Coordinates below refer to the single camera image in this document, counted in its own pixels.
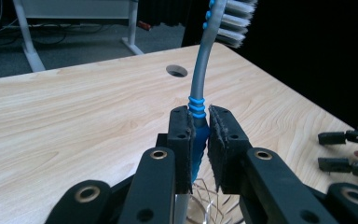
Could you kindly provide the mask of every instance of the light wood tabletop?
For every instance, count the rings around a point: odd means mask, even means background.
[[[44,223],[74,184],[113,186],[133,175],[158,133],[168,131],[170,111],[188,103],[198,48],[0,78],[0,223]],[[188,76],[169,75],[172,64]],[[357,176],[323,173],[317,163],[358,160],[358,145],[322,147],[317,140],[352,127],[220,44],[211,53],[205,99],[229,109],[254,147],[276,151],[305,184],[323,192],[335,182],[358,185]],[[214,189],[206,156],[199,177]]]

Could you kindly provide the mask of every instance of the toothbrush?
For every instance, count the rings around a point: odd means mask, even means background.
[[[192,113],[196,128],[192,147],[192,183],[197,178],[203,151],[210,134],[206,120],[203,89],[206,67],[213,43],[217,39],[232,48],[240,47],[245,38],[244,34],[248,31],[245,27],[250,24],[250,19],[253,17],[256,2],[257,0],[210,1],[209,8],[211,10],[206,13],[206,22],[203,23],[204,32],[194,68],[191,92],[188,97],[188,108]]]

